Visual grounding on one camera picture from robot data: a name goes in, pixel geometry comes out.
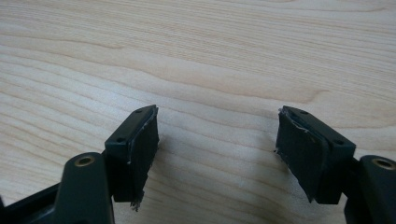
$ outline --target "metal ring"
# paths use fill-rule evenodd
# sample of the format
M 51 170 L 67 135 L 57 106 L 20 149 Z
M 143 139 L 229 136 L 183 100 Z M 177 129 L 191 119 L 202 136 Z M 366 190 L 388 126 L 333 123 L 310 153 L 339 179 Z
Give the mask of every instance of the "metal ring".
M 78 166 L 78 167 L 87 166 L 87 165 L 93 163 L 94 161 L 95 161 L 94 157 L 92 157 L 92 156 L 84 156 L 84 157 L 78 158 L 75 161 L 75 165 Z
M 374 158 L 374 159 L 372 160 L 372 162 L 373 162 L 375 165 L 377 165 L 377 166 L 379 166 L 379 167 L 381 167 L 381 168 L 383 168 L 383 169 L 386 169 L 386 170 L 396 170 L 396 165 L 395 165 L 394 162 L 386 161 L 386 160 L 379 159 L 379 158 Z

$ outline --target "rectangular black block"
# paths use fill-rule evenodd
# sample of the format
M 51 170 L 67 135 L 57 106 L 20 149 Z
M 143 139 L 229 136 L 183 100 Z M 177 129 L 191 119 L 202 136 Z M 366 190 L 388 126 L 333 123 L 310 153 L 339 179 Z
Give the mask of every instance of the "rectangular black block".
M 309 202 L 338 203 L 343 170 L 355 147 L 313 115 L 289 106 L 280 109 L 276 153 L 297 177 Z
M 103 154 L 114 201 L 131 202 L 136 210 L 160 141 L 157 113 L 156 105 L 134 111 L 105 142 Z

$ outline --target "black mechanical part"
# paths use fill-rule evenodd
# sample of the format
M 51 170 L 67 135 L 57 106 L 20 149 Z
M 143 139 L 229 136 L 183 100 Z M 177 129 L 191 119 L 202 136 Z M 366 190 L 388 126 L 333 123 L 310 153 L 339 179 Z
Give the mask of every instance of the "black mechanical part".
M 136 211 L 160 140 L 157 113 L 155 105 L 134 111 L 105 142 L 114 201 L 130 202 Z
M 0 223 L 50 224 L 59 184 L 1 208 Z
M 289 166 L 309 202 L 337 204 L 355 144 L 313 115 L 289 106 L 279 113 L 276 153 Z
M 159 136 L 157 129 L 157 113 L 158 108 L 156 105 L 143 107 L 134 111 L 105 143 L 106 149 L 102 153 L 101 157 L 106 167 L 106 171 L 99 174 L 94 169 L 90 170 L 88 173 L 91 173 L 91 177 L 93 179 L 86 179 L 87 182 L 84 182 L 84 185 L 80 185 L 76 180 L 73 181 L 73 183 L 69 180 L 69 178 L 74 178 L 74 175 L 78 175 L 77 171 L 84 171 L 83 169 L 75 170 L 76 173 L 74 174 L 72 172 L 72 176 L 70 176 L 68 172 L 64 172 L 64 175 L 67 175 L 65 178 L 68 180 L 67 182 L 69 184 L 65 185 L 61 182 L 63 185 L 62 191 L 65 191 L 67 195 L 67 191 L 76 191 L 77 189 L 73 189 L 76 187 L 79 188 L 78 191 L 81 190 L 81 192 L 84 191 L 88 195 L 91 194 L 92 196 L 96 195 L 97 197 L 102 197 L 103 202 L 107 202 L 107 200 L 103 199 L 102 195 L 103 189 L 106 188 L 104 187 L 103 179 L 100 180 L 100 186 L 97 182 L 99 180 L 95 179 L 99 178 L 98 175 L 100 175 L 100 178 L 105 178 L 106 183 L 108 184 L 106 191 L 108 197 L 111 197 L 114 194 L 116 202 L 131 202 L 137 210 L 137 207 L 143 198 L 143 187 L 148 179 L 149 168 L 154 160 L 154 156 L 158 148 Z M 98 191 L 99 189 L 92 190 L 92 187 L 87 187 L 89 185 L 88 182 L 91 182 L 91 180 L 94 182 L 96 181 L 98 186 L 101 188 L 100 195 Z M 7 207 L 4 207 L 0 200 L 0 223 L 58 223 L 58 221 L 54 222 L 53 219 L 55 200 L 57 199 L 59 185 L 60 184 L 57 184 L 48 189 L 44 189 Z M 57 209 L 58 211 L 60 209 L 63 210 L 63 206 L 73 208 L 74 206 L 78 206 L 80 203 L 77 198 L 73 199 L 71 193 L 68 194 L 70 197 L 63 196 L 63 199 L 59 199 L 57 201 L 57 207 L 61 207 Z M 101 204 L 93 203 L 94 201 L 90 199 L 85 201 L 93 208 L 95 208 L 96 205 L 102 206 Z M 103 220 L 111 220 L 111 218 L 106 217 Z
M 374 223 L 396 223 L 396 162 L 364 156 L 359 163 L 359 183 Z
M 355 144 L 310 115 L 284 106 L 276 153 L 297 177 L 309 201 L 338 203 L 348 224 L 396 224 L 396 162 L 379 156 L 353 158 Z
M 84 153 L 66 163 L 53 223 L 114 223 L 105 160 L 101 154 Z

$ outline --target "black plastic part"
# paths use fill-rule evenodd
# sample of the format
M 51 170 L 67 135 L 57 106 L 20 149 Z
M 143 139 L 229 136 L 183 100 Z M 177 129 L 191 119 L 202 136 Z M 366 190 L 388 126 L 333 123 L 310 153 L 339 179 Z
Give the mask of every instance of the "black plastic part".
M 373 219 L 370 215 L 370 210 L 361 192 L 358 174 L 359 169 L 360 163 L 353 159 L 348 168 L 344 171 L 346 173 L 346 179 L 342 189 L 343 193 L 348 197 L 344 208 L 346 223 L 372 224 Z
M 379 156 L 360 160 L 359 183 L 374 224 L 396 223 L 396 162 Z
M 103 156 L 84 153 L 64 166 L 55 203 L 54 223 L 114 223 Z
M 156 105 L 134 111 L 106 140 L 104 156 L 115 202 L 142 202 L 159 136 Z
M 279 112 L 276 153 L 289 166 L 308 200 L 337 204 L 355 144 L 311 114 L 289 106 Z
M 56 184 L 7 207 L 3 207 L 0 214 L 0 223 L 52 223 L 51 217 L 58 186 Z

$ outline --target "light wood surface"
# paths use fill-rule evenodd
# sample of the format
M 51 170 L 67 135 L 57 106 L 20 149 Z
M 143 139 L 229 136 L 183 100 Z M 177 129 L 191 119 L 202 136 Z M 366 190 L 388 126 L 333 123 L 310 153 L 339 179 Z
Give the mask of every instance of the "light wood surface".
M 273 152 L 282 105 L 396 160 L 396 3 L 1 1 L 0 194 L 60 181 L 155 104 L 160 149 L 117 223 L 345 223 Z

